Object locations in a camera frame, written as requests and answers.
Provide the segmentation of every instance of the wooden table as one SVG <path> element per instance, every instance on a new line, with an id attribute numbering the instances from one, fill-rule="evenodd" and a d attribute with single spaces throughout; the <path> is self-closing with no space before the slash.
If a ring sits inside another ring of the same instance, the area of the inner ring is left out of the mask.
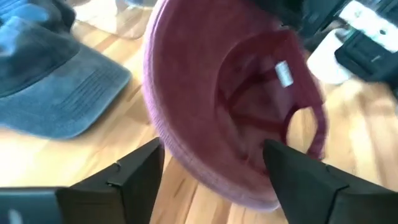
<path id="1" fill-rule="evenodd" d="M 49 141 L 1 129 L 1 187 L 72 185 L 156 136 L 141 92 L 142 40 L 120 39 L 83 24 L 74 32 L 130 69 L 134 78 L 108 112 L 76 139 Z M 398 190 L 398 120 L 390 93 L 382 85 L 356 80 L 322 88 L 330 124 L 325 162 Z M 311 111 L 299 111 L 290 125 L 289 144 L 305 150 L 314 129 Z M 199 184 L 169 153 L 165 160 L 151 223 L 287 223 L 282 210 L 262 213 L 232 204 Z"/>

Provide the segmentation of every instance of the cap label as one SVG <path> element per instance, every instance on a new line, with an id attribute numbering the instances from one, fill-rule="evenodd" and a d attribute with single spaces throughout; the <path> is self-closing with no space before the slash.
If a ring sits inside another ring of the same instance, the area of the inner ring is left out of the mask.
<path id="1" fill-rule="evenodd" d="M 278 78 L 280 80 L 280 83 L 284 88 L 290 86 L 293 84 L 293 78 L 290 73 L 289 66 L 287 65 L 286 61 L 279 62 L 275 66 L 276 74 L 278 75 Z"/>

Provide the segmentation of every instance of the maroon cap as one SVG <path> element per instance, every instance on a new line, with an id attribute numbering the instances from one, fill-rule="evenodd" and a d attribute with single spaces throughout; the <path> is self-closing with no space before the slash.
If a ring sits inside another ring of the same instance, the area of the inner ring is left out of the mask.
<path id="1" fill-rule="evenodd" d="M 145 47 L 145 100 L 173 156 L 233 202 L 277 208 L 264 140 L 286 143 L 290 119 L 306 107 L 318 121 L 310 156 L 321 158 L 326 136 L 294 32 L 248 0 L 162 0 Z"/>

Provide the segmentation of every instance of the wooden surface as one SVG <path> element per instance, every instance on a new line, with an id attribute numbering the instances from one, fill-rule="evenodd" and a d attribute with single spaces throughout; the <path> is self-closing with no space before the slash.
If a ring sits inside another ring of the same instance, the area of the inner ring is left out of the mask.
<path id="1" fill-rule="evenodd" d="M 141 92 L 142 40 L 125 40 L 78 24 L 75 35 L 124 65 L 134 79 L 85 134 L 49 141 L 0 129 L 0 186 L 72 185 L 156 136 Z M 398 120 L 395 103 L 382 85 L 349 80 L 323 85 L 329 117 L 325 162 L 374 183 L 398 190 Z M 305 150 L 314 124 L 310 110 L 295 114 L 290 145 Z M 256 212 L 221 198 L 192 178 L 166 153 L 153 224 L 287 223 L 283 212 Z"/>

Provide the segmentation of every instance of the denim cap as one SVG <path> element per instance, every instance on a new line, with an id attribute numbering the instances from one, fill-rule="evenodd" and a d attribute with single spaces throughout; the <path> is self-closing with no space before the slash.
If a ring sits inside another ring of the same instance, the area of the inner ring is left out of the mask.
<path id="1" fill-rule="evenodd" d="M 72 138 L 95 122 L 130 73 L 70 34 L 63 0 L 0 0 L 0 125 Z"/>

